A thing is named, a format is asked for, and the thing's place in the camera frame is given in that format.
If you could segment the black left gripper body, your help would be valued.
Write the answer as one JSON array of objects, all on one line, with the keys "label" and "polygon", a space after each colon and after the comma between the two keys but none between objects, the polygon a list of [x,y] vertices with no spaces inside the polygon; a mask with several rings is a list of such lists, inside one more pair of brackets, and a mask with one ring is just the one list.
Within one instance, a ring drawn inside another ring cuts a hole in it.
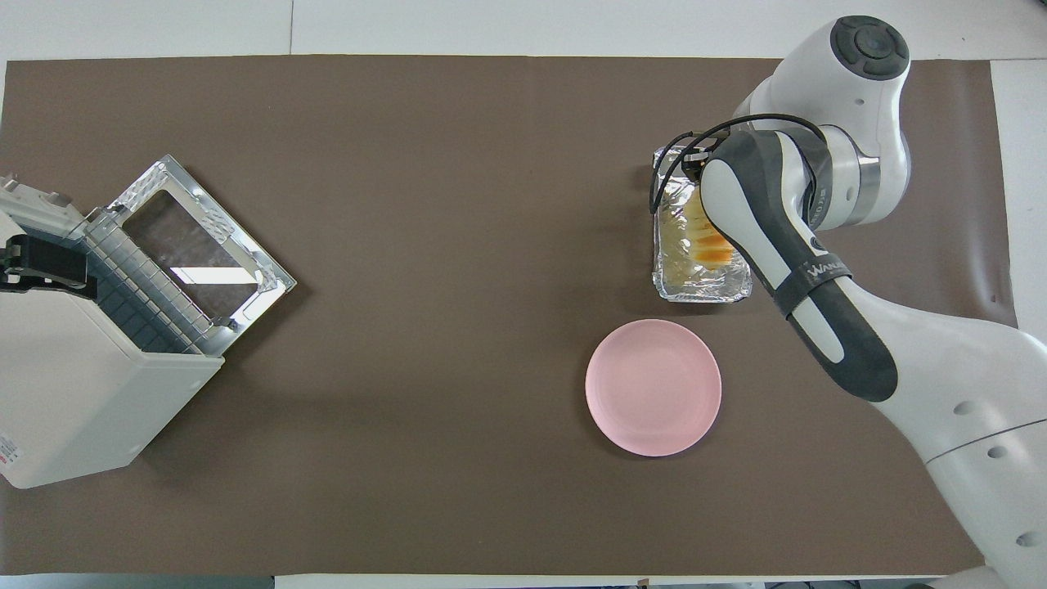
[{"label": "black left gripper body", "polygon": [[12,236],[2,247],[1,288],[3,290],[36,290],[43,287],[43,279],[31,266],[34,247],[38,240],[31,236]]}]

